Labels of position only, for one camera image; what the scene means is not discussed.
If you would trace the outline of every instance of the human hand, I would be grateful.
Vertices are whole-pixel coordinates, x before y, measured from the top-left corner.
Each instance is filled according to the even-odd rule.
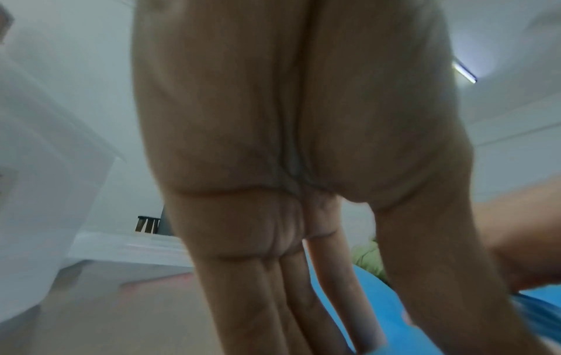
[[[482,323],[496,328],[482,319],[490,297],[518,353],[536,349],[475,237],[451,60],[433,1],[138,3],[148,159],[226,354],[350,353],[311,288],[303,240],[357,351],[384,342],[339,195],[370,204],[392,284],[439,346],[515,347],[502,345],[512,332],[473,341]]]

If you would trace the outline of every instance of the blue surface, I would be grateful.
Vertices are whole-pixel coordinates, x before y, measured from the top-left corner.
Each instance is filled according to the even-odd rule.
[[[403,305],[391,288],[359,267],[355,267],[355,272],[389,342],[389,348],[377,351],[376,355],[442,355],[442,352],[422,331],[405,324],[401,318]],[[341,320],[319,286],[315,272],[311,270],[310,273],[311,283],[317,295],[352,347]],[[561,306],[560,286],[532,290],[525,292],[525,294]]]

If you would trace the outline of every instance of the beige surface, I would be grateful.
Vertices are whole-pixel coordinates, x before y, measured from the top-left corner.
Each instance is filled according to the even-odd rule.
[[[100,262],[63,270],[40,307],[0,325],[0,354],[220,354],[194,277],[167,277],[189,271]]]

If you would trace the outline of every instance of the finger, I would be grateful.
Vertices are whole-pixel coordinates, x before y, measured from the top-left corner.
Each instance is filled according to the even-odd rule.
[[[351,253],[341,228],[308,240],[317,279],[341,318],[357,353],[386,344],[383,330],[352,267]]]
[[[269,282],[273,298],[275,299],[276,309],[279,314],[280,324],[284,333],[287,347],[290,355],[312,355],[312,350],[300,329],[295,315],[292,313],[290,305],[288,304],[285,284],[290,284],[290,281],[283,280],[281,264],[278,259],[265,263],[268,269]]]
[[[351,355],[353,352],[311,286],[303,246],[280,258],[286,302],[314,354]]]
[[[289,355],[259,259],[194,259],[225,355]]]

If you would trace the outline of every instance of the dark blue fabric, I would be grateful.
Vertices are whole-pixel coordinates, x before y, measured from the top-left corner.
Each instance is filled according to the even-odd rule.
[[[368,301],[372,304],[376,317],[378,318],[378,321],[388,338],[389,347],[377,351],[375,353],[376,355],[442,355],[442,352],[438,350],[438,348],[422,331],[419,330],[419,328],[405,324],[401,318],[401,314],[404,309],[403,305],[391,288],[369,272],[359,267],[355,267],[355,272],[366,293],[366,297],[368,297]],[[352,347],[351,341],[347,332],[343,328],[341,320],[335,313],[335,310],[319,286],[315,272],[311,270],[310,273],[311,283],[316,290],[317,295],[339,328],[342,330],[349,345]],[[542,299],[549,303],[556,304],[555,302],[559,302],[561,304],[561,287],[549,287],[546,289],[527,292],[527,294],[534,297],[534,299],[543,297]],[[520,302],[521,297],[524,296],[517,296],[515,300]],[[550,309],[550,307],[545,306],[548,303],[544,302],[544,305],[532,300],[532,298],[524,299],[523,303],[526,306],[530,306],[528,309],[535,312],[534,315],[528,312],[522,312],[522,315],[527,317],[530,327],[534,329],[536,333],[547,336],[552,340],[557,340],[557,338],[552,337],[551,334],[555,330],[557,333],[561,334],[561,328],[555,328],[557,327],[557,323],[552,320],[553,318],[550,317],[552,316],[550,313],[546,313],[545,309]],[[539,324],[541,322],[540,319],[547,319],[547,325],[542,328],[532,325],[533,323]]]

